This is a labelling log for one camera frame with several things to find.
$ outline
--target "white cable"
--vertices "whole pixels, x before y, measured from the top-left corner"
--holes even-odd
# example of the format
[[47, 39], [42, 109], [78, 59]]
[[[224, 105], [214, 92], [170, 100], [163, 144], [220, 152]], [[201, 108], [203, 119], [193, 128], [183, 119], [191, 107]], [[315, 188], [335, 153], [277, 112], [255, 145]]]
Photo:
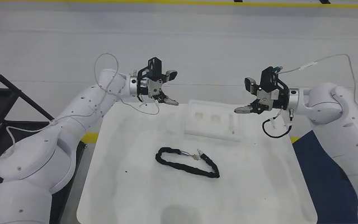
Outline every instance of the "white cable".
[[291, 69], [291, 70], [288, 70], [288, 71], [279, 72], [278, 74], [284, 74], [284, 73], [294, 72], [294, 71], [297, 71], [297, 70], [303, 70], [303, 69], [305, 69], [305, 68], [308, 68], [308, 67], [310, 67], [310, 66], [314, 66], [314, 65], [318, 64], [318, 62], [320, 62], [320, 61], [322, 61], [322, 60], [325, 60], [325, 59], [328, 59], [328, 58], [333, 58], [333, 57], [336, 57], [336, 56], [346, 56], [347, 59], [348, 59], [349, 68], [350, 68], [350, 70], [351, 70], [352, 78], [353, 78], [353, 81], [354, 81], [354, 102], [356, 103], [356, 105], [358, 105], [358, 102], [357, 102], [357, 100], [356, 100], [356, 91], [357, 91], [356, 77], [355, 77], [355, 75], [354, 75], [351, 57], [350, 57], [348, 54], [334, 54], [334, 55], [326, 56], [326, 57], [323, 57], [323, 58], [321, 58], [321, 59], [315, 60], [314, 62], [308, 63], [308, 64], [306, 64], [306, 65], [304, 65], [304, 66], [301, 66], [301, 67], [299, 67], [299, 68], [295, 68], [295, 69]]
[[[109, 82], [109, 84], [108, 84], [108, 86], [107, 86], [106, 89], [102, 88], [102, 86], [99, 84], [98, 79], [97, 79], [97, 74], [96, 74], [96, 64], [97, 64], [97, 61], [98, 61], [99, 58], [101, 58], [103, 55], [110, 55], [110, 56], [112, 56], [112, 57], [116, 60], [116, 64], [117, 64], [117, 69], [116, 69], [116, 72], [115, 72], [116, 74], [113, 76], [113, 78], [112, 78], [111, 81]], [[15, 146], [16, 141], [15, 141], [14, 136], [12, 135], [12, 133], [11, 133], [10, 130], [9, 130], [10, 128], [16, 129], [16, 130], [21, 130], [21, 131], [23, 131], [23, 132], [40, 132], [40, 131], [46, 129], [48, 126], [53, 126], [53, 125], [57, 124], [57, 122], [58, 122], [59, 120], [64, 119], [64, 118], [70, 118], [70, 117], [73, 117], [73, 116], [92, 116], [92, 115], [100, 108], [100, 106], [101, 106], [102, 102], [104, 101], [104, 99], [105, 99], [105, 97], [106, 97], [107, 94], [109, 94], [109, 95], [115, 95], [118, 99], [120, 99], [120, 100], [122, 101], [123, 104], [128, 105], [128, 106], [132, 107], [133, 109], [135, 109], [136, 111], [141, 112], [141, 113], [143, 113], [143, 114], [148, 114], [148, 115], [157, 115], [157, 114], [159, 114], [160, 109], [159, 109], [159, 106], [158, 106], [158, 104], [157, 104], [157, 102], [156, 102], [155, 100], [154, 100], [154, 103], [156, 104], [156, 106], [157, 106], [157, 108], [158, 108], [158, 111], [157, 111], [156, 113], [154, 113], [154, 114], [151, 114], [151, 113], [147, 113], [147, 112], [143, 112], [143, 111], [141, 111], [141, 110], [138, 110], [137, 108], [133, 107], [132, 105], [123, 102], [122, 98], [121, 98], [119, 95], [113, 94], [112, 92], [108, 92], [108, 88], [109, 88], [109, 86], [111, 85], [112, 81], [114, 80], [114, 78], [116, 77], [116, 75], [119, 74], [119, 73], [118, 73], [118, 70], [119, 70], [119, 62], [118, 62], [117, 58], [116, 58], [113, 54], [103, 53], [103, 54], [99, 55], [99, 56], [97, 57], [96, 61], [95, 61], [94, 74], [95, 74], [95, 80], [96, 80], [97, 86], [98, 86], [101, 90], [104, 90], [105, 94], [103, 95], [103, 97], [102, 97], [100, 103], [98, 104], [98, 107], [95, 108], [94, 111], [93, 111], [92, 113], [88, 114], [88, 115], [72, 114], [72, 115], [66, 115], [66, 116], [63, 116], [63, 117], [61, 117], [61, 118], [54, 119], [54, 120], [52, 120], [52, 121], [49, 123], [49, 125], [47, 125], [47, 126], [41, 128], [41, 129], [39, 129], [39, 130], [26, 130], [26, 129], [16, 128], [16, 127], [12, 127], [12, 126], [7, 126], [7, 127], [6, 127], [6, 131], [7, 131], [7, 133], [8, 133], [8, 134], [10, 135], [10, 137], [11, 137], [12, 146], [6, 151], [6, 153], [4, 153], [4, 154], [1, 156], [1, 158], [3, 158], [3, 156], [4, 156], [5, 154], [7, 154], [7, 155], [9, 155], [9, 153], [10, 153], [10, 155], [13, 154], [13, 148], [14, 148], [14, 146]]]
[[47, 127], [48, 127], [48, 125], [45, 126], [45, 127], [43, 127], [43, 128], [41, 128], [41, 129], [38, 129], [38, 130], [26, 130], [26, 129], [22, 129], [22, 128], [16, 128], [16, 127], [13, 127], [13, 126], [6, 126], [6, 131], [7, 131], [7, 133], [9, 134], [9, 136], [10, 136], [10, 138], [11, 138], [11, 140], [12, 140], [12, 146], [11, 146], [8, 150], [6, 150], [6, 151], [1, 155], [0, 158], [7, 158], [7, 157], [9, 157], [10, 155], [12, 155], [12, 154], [14, 153], [14, 147], [15, 147], [16, 141], [15, 141], [15, 137], [14, 137], [14, 136], [12, 135], [12, 133], [10, 132], [10, 128], [16, 129], [16, 130], [21, 130], [21, 131], [23, 131], [23, 132], [40, 132], [40, 131], [44, 130], [44, 129], [47, 128]]

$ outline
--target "black cable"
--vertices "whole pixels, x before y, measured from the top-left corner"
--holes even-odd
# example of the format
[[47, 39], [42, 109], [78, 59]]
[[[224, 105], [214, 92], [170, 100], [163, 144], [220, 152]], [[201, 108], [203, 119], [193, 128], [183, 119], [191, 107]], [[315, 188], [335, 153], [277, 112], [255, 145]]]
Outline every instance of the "black cable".
[[196, 175], [201, 175], [201, 176], [207, 176], [209, 178], [219, 178], [220, 174], [219, 174], [219, 169], [217, 167], [217, 165], [206, 155], [206, 154], [201, 154], [200, 157], [202, 158], [202, 160], [204, 160], [209, 166], [211, 166], [211, 168], [213, 168], [214, 172], [206, 172], [204, 170], [200, 170], [198, 168], [195, 167], [191, 167], [185, 164], [178, 164], [176, 162], [168, 162], [165, 161], [164, 159], [162, 159], [162, 153], [167, 152], [167, 153], [176, 153], [178, 155], [181, 154], [181, 151], [176, 149], [176, 148], [169, 148], [169, 147], [163, 147], [161, 148], [158, 153], [156, 154], [156, 160], [157, 162], [159, 162], [160, 164], [163, 165], [167, 165], [167, 166], [171, 166], [174, 169], [177, 170], [183, 170], [185, 172], [189, 172], [191, 174], [196, 174]]
[[287, 134], [291, 131], [291, 129], [292, 129], [292, 124], [289, 126], [289, 129], [288, 129], [285, 133], [283, 133], [282, 135], [280, 135], [280, 136], [272, 136], [272, 135], [268, 134], [268, 132], [265, 130], [265, 124], [266, 124], [267, 122], [269, 122], [270, 119], [267, 119], [267, 120], [265, 120], [264, 122], [262, 122], [262, 130], [263, 130], [263, 132], [264, 132], [267, 136], [269, 136], [270, 138], [282, 138], [283, 136], [287, 135]]

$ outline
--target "black metal frame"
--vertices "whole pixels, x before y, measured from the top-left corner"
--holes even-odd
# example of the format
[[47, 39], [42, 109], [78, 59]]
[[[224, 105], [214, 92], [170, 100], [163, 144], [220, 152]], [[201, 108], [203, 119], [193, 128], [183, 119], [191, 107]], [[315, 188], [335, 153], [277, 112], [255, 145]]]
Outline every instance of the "black metal frame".
[[[6, 120], [7, 114], [10, 112], [14, 106], [17, 99], [20, 97], [25, 100], [29, 105], [35, 108], [39, 113], [45, 116], [49, 120], [54, 118], [47, 113], [40, 105], [38, 105], [34, 100], [30, 99], [26, 94], [24, 94], [20, 89], [18, 89], [14, 84], [7, 80], [4, 76], [0, 74], [0, 82], [3, 83], [7, 88], [0, 88], [0, 155], [12, 145], [10, 136], [6, 132], [7, 126], [13, 126], [28, 130], [38, 130], [49, 124], [49, 122], [28, 122], [28, 121], [10, 121]], [[29, 137], [35, 133], [22, 132], [20, 130], [12, 130], [16, 141], [22, 140], [26, 137]], [[71, 179], [71, 181], [59, 192], [52, 195], [52, 205], [51, 205], [51, 214], [50, 214], [50, 224], [59, 224], [61, 220], [62, 213], [64, 211], [68, 195], [70, 193], [73, 179], [76, 175], [79, 162], [81, 161], [83, 151], [86, 147], [86, 144], [80, 142], [77, 146], [76, 152], [76, 170]]]

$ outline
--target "white tabletop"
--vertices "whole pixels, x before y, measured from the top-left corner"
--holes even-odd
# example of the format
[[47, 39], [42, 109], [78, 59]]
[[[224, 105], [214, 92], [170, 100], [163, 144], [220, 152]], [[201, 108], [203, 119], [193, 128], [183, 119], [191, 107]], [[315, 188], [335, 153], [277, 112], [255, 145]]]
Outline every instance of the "white tabletop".
[[[153, 104], [142, 107], [156, 111]], [[238, 115], [245, 138], [233, 142], [184, 134], [186, 108], [160, 105], [159, 115], [151, 116], [119, 103], [112, 107], [79, 203], [80, 223], [317, 222], [289, 138], [272, 139], [261, 129], [277, 111]], [[276, 124], [283, 125], [282, 117]], [[201, 149], [218, 166], [220, 178], [159, 164], [154, 157], [161, 147]], [[210, 170], [202, 160], [165, 154], [167, 161]]]

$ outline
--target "gray floor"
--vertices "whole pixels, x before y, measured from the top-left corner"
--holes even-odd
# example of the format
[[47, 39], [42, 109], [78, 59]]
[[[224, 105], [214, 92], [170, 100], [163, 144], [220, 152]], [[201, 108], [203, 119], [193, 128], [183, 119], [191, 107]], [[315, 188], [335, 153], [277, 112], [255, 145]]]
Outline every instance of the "gray floor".
[[88, 168], [90, 167], [91, 158], [95, 150], [95, 144], [88, 144], [84, 150], [81, 163], [79, 164], [76, 177], [72, 185], [70, 195], [67, 200], [65, 210], [61, 218], [61, 224], [77, 224], [77, 207], [81, 198], [84, 182], [86, 181]]

